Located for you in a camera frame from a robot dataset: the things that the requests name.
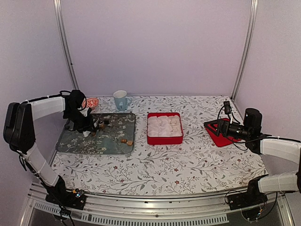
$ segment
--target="light blue mug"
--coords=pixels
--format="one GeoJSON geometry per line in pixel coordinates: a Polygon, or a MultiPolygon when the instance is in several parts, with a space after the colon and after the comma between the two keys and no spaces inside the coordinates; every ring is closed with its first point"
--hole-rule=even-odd
{"type": "Polygon", "coordinates": [[[118,90],[113,94],[115,105],[119,111],[124,111],[131,104],[131,100],[127,98],[127,92],[118,90]]]}

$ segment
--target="white fabric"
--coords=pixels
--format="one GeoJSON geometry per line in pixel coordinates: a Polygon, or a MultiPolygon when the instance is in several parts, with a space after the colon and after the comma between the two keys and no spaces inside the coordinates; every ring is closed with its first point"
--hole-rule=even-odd
{"type": "Polygon", "coordinates": [[[148,118],[148,136],[150,137],[180,137],[182,136],[179,116],[160,116],[148,118]]]}

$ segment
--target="floral tablecloth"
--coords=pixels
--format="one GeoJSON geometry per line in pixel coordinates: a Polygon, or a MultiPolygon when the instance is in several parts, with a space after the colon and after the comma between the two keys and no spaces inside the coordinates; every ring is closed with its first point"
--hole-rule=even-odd
{"type": "MultiPolygon", "coordinates": [[[[56,153],[52,168],[68,188],[126,195],[194,194],[246,186],[266,174],[261,157],[234,145],[218,148],[204,129],[228,97],[131,97],[136,114],[134,150],[129,155],[56,153]],[[147,144],[147,114],[179,112],[181,145],[147,144]]],[[[95,113],[116,112],[112,97],[100,97],[95,113]]],[[[235,116],[239,114],[232,105],[235,116]]]]}

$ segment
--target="red box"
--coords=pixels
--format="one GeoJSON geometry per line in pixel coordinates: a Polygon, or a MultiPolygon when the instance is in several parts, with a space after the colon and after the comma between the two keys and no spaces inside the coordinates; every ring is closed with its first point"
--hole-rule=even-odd
{"type": "Polygon", "coordinates": [[[183,137],[184,137],[184,133],[183,133],[183,127],[182,127],[182,122],[181,122],[181,116],[179,113],[177,112],[168,112],[168,113],[149,113],[147,115],[147,121],[149,120],[150,117],[153,116],[179,116],[180,117],[180,125],[181,125],[181,131],[182,131],[182,136],[180,137],[149,137],[147,135],[147,143],[149,145],[180,145],[181,143],[183,143],[183,137]]]}

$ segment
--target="small brown object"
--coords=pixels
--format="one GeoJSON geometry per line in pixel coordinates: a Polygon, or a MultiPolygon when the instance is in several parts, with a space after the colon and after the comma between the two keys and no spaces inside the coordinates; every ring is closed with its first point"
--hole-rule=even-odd
{"type": "Polygon", "coordinates": [[[127,141],[127,145],[132,146],[133,145],[133,141],[132,140],[127,141]]]}

